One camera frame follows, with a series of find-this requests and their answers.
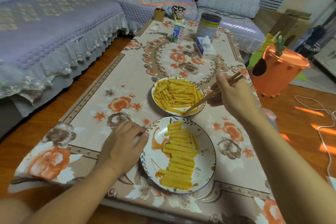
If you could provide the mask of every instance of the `person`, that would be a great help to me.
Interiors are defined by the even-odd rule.
[[[230,86],[227,78],[219,73],[212,90],[217,87],[221,94],[208,104],[224,105],[248,133],[286,223],[335,223],[334,190],[267,121],[255,106],[246,81]],[[0,203],[2,223],[86,223],[118,177],[138,161],[149,137],[144,132],[134,122],[122,122],[105,141],[97,165],[85,179],[35,213],[30,213],[22,204],[9,207],[13,204]],[[133,139],[138,134],[140,139],[134,145]]]

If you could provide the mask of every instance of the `hand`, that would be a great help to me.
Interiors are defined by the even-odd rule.
[[[256,114],[259,114],[260,112],[254,103],[250,86],[245,79],[241,79],[230,86],[228,78],[230,76],[226,78],[223,73],[216,75],[216,82],[211,86],[211,90],[219,87],[221,94],[210,98],[207,103],[212,107],[224,105],[226,110],[238,121],[251,119]]]
[[[120,123],[107,137],[99,154],[97,165],[105,165],[120,177],[137,163],[147,144],[149,133],[135,122]],[[142,134],[134,145],[134,137]]]

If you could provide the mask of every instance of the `wall vent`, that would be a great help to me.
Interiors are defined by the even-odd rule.
[[[260,0],[259,6],[269,10],[278,10],[284,0]]]

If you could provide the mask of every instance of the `coffee table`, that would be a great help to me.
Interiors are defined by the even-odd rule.
[[[168,36],[149,34],[153,26]],[[159,78],[181,76],[208,94],[217,72],[232,75],[240,71],[260,106],[232,34],[219,28],[213,40],[216,60],[202,60],[195,48],[197,26],[197,22],[186,20],[183,42],[174,44],[169,37],[173,20],[149,21],[24,158],[9,190],[41,186],[46,180],[68,186],[83,179],[95,166],[105,139],[118,122],[132,120],[147,128],[167,116],[150,94]],[[277,209],[277,205],[243,127],[224,107],[206,105],[189,118],[206,131],[216,149],[216,163],[209,167],[215,168],[215,173],[204,188],[187,195],[168,194],[137,164],[112,186],[102,204],[178,223],[271,222],[271,208]],[[162,147],[162,142],[152,138],[149,143]],[[37,171],[50,153],[62,156],[62,161]]]

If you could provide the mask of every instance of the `plate rim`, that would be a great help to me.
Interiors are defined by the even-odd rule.
[[[159,81],[161,81],[161,80],[163,80],[163,79],[165,79],[165,78],[180,78],[180,79],[187,80],[187,81],[191,82],[192,84],[194,84],[196,87],[198,87],[198,88],[202,91],[202,93],[203,93],[203,97],[205,97],[205,93],[203,92],[203,90],[202,90],[198,85],[196,85],[194,82],[192,82],[192,81],[190,81],[190,80],[188,80],[188,79],[186,79],[186,78],[180,77],[180,76],[166,76],[166,77],[160,78],[159,80],[157,80],[156,82],[154,82],[153,85],[152,85],[152,87],[151,87],[151,89],[150,89],[150,95],[152,96],[152,99],[153,99],[154,103],[155,103],[155,104],[156,104],[162,111],[164,111],[165,113],[167,113],[167,114],[169,114],[169,115],[171,115],[171,116],[177,116],[177,117],[190,117],[190,116],[194,116],[194,115],[200,113],[201,111],[203,111],[203,109],[204,109],[206,103],[202,104],[203,107],[202,107],[198,112],[193,113],[193,114],[191,114],[191,115],[186,115],[186,116],[181,116],[181,115],[179,115],[178,113],[172,114],[172,113],[170,113],[170,112],[168,112],[168,111],[162,109],[162,108],[158,105],[158,103],[155,101],[154,96],[153,96],[153,93],[152,93],[152,89],[155,88],[154,85],[155,85],[157,82],[159,82]]]
[[[167,116],[167,117],[160,118],[160,119],[158,119],[158,120],[162,120],[162,119],[166,119],[166,118],[172,118],[172,117],[174,117],[174,116]],[[194,121],[192,121],[192,120],[189,120],[189,119],[187,119],[187,118],[184,118],[183,116],[177,116],[177,117],[178,117],[178,118],[186,119],[186,120],[188,120],[188,121],[191,121],[191,122],[195,123],[197,126],[199,126],[200,128],[202,128],[202,127],[201,127],[200,125],[198,125],[196,122],[194,122]],[[150,124],[146,130],[148,130],[148,129],[149,129],[154,123],[156,123],[158,120],[156,120],[156,121],[154,121],[152,124]],[[217,166],[217,155],[216,155],[216,149],[215,149],[215,146],[214,146],[214,144],[213,144],[213,142],[212,142],[210,136],[208,135],[208,133],[207,133],[204,129],[203,129],[203,131],[204,131],[204,133],[208,136],[208,138],[209,138],[209,140],[210,140],[210,142],[211,142],[211,145],[212,145],[212,147],[213,147],[213,151],[214,151],[214,153],[215,153],[215,169],[213,170],[210,179],[209,179],[209,180],[208,180],[202,187],[200,187],[200,188],[198,188],[197,190],[194,190],[194,191],[192,191],[192,192],[188,192],[188,191],[187,191],[187,192],[176,192],[176,191],[170,191],[170,190],[168,190],[168,189],[165,189],[165,188],[161,187],[160,185],[158,185],[158,184],[153,180],[153,178],[150,178],[150,177],[149,177],[149,175],[147,174],[147,172],[146,172],[145,169],[144,169],[144,166],[143,166],[142,162],[140,161],[141,167],[142,167],[142,169],[145,171],[145,173],[147,174],[148,179],[150,179],[150,180],[155,184],[155,186],[161,188],[162,190],[167,191],[167,192],[169,192],[169,193],[173,193],[173,194],[179,194],[179,195],[185,195],[185,194],[191,194],[191,193],[197,192],[197,191],[203,189],[206,185],[208,185],[208,183],[212,180],[213,175],[215,174],[215,170],[216,170],[216,166]],[[143,155],[143,153],[144,153],[144,150],[142,150],[142,152],[141,152],[141,154],[140,154],[140,157],[139,157],[139,160],[141,159],[141,156]]]

